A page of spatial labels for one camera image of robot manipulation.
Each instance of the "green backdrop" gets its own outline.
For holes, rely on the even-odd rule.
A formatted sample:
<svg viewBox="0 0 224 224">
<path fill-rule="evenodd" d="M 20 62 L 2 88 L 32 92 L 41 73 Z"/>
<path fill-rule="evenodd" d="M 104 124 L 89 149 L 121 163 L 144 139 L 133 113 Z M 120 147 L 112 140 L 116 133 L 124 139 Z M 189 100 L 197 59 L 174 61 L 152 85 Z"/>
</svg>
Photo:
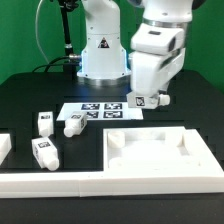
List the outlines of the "green backdrop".
<svg viewBox="0 0 224 224">
<path fill-rule="evenodd" d="M 121 9 L 121 42 L 131 52 L 130 39 L 142 20 L 142 10 L 126 0 L 115 0 Z M 30 72 L 45 64 L 35 38 L 39 0 L 1 0 L 0 83 L 10 75 Z M 69 14 L 72 43 L 79 54 L 85 46 L 83 7 Z M 39 37 L 49 60 L 64 55 L 59 6 L 45 0 L 40 11 Z M 207 0 L 193 12 L 184 68 L 196 70 L 224 92 L 224 1 Z"/>
</svg>

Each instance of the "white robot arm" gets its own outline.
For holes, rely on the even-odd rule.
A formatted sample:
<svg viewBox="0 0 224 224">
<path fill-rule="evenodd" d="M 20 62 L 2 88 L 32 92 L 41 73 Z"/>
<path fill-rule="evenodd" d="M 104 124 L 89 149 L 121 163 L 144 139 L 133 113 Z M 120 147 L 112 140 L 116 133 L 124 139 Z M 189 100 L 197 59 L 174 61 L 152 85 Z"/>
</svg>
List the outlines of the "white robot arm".
<svg viewBox="0 0 224 224">
<path fill-rule="evenodd" d="M 129 60 L 132 70 L 129 107 L 154 109 L 168 105 L 170 79 L 184 64 L 185 40 L 195 8 L 205 0 L 128 0 L 144 7 L 143 22 L 131 40 L 135 50 Z"/>
</svg>

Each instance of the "white container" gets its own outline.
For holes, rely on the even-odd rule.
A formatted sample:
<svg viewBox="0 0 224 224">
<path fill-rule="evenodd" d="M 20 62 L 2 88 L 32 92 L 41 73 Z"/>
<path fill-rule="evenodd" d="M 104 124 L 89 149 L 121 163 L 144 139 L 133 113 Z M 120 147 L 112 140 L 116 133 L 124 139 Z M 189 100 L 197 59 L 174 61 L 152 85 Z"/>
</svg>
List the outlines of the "white container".
<svg viewBox="0 0 224 224">
<path fill-rule="evenodd" d="M 80 135 L 86 125 L 86 113 L 82 111 L 73 112 L 65 121 L 64 134 L 68 138 L 71 138 L 73 135 Z"/>
<path fill-rule="evenodd" d="M 48 168 L 51 171 L 58 169 L 58 152 L 49 138 L 33 139 L 32 148 L 33 155 L 41 168 Z"/>
<path fill-rule="evenodd" d="M 38 130 L 42 137 L 54 134 L 53 112 L 40 112 L 38 115 Z"/>
</svg>

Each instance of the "white plastic part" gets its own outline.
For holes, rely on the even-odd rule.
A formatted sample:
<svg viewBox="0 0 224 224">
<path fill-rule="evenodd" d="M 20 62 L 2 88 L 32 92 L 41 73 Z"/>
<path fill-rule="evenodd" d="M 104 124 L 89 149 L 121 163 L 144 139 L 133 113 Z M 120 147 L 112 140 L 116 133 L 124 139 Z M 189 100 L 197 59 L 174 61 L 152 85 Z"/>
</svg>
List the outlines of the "white plastic part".
<svg viewBox="0 0 224 224">
<path fill-rule="evenodd" d="M 183 46 L 185 35 L 181 28 L 162 28 L 142 23 L 132 37 L 131 48 L 150 54 L 167 55 Z"/>
<path fill-rule="evenodd" d="M 53 112 L 40 112 L 38 115 L 38 130 L 42 137 L 54 134 Z"/>
<path fill-rule="evenodd" d="M 0 134 L 0 165 L 12 148 L 9 134 Z"/>
<path fill-rule="evenodd" d="M 147 20 L 183 23 L 192 20 L 193 0 L 143 0 Z"/>
<path fill-rule="evenodd" d="M 80 135 L 86 125 L 86 113 L 82 111 L 73 112 L 72 115 L 65 120 L 64 134 L 68 138 L 71 138 L 73 135 Z"/>
<path fill-rule="evenodd" d="M 172 57 L 172 53 L 161 56 L 142 52 L 133 52 L 130 55 L 132 68 L 131 89 L 139 96 L 152 97 L 160 87 L 165 85 L 176 75 L 184 64 L 185 48 L 172 59 L 164 64 L 166 59 Z"/>
<path fill-rule="evenodd" d="M 114 149 L 120 149 L 125 146 L 125 134 L 122 131 L 108 132 L 108 145 Z"/>
<path fill-rule="evenodd" d="M 166 106 L 166 105 L 169 105 L 169 104 L 170 104 L 170 96 L 160 94 L 159 95 L 159 105 L 160 106 Z"/>
<path fill-rule="evenodd" d="M 82 51 L 79 78 L 114 80 L 130 75 L 127 55 L 120 43 L 120 9 L 114 1 L 82 0 L 87 44 Z"/>
<path fill-rule="evenodd" d="M 32 140 L 33 155 L 41 168 L 55 171 L 59 167 L 58 152 L 47 137 Z"/>
</svg>

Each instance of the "black table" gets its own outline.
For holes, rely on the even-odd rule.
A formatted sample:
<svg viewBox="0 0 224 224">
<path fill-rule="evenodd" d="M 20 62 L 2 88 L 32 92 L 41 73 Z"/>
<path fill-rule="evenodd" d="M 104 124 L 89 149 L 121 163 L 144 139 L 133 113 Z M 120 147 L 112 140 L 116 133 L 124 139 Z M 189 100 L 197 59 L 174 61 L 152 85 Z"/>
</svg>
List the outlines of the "black table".
<svg viewBox="0 0 224 224">
<path fill-rule="evenodd" d="M 24 73 L 0 86 L 0 133 L 10 133 L 12 150 L 0 173 L 41 170 L 32 155 L 38 112 L 56 118 L 65 102 L 123 102 L 129 85 L 80 85 L 63 73 Z M 103 129 L 185 126 L 197 129 L 224 168 L 224 95 L 194 71 L 171 80 L 171 104 L 143 110 L 144 120 L 89 121 L 78 141 L 65 138 L 62 122 L 51 136 L 59 148 L 57 172 L 103 169 Z M 1 223 L 223 223 L 224 194 L 141 195 L 90 198 L 1 199 Z"/>
</svg>

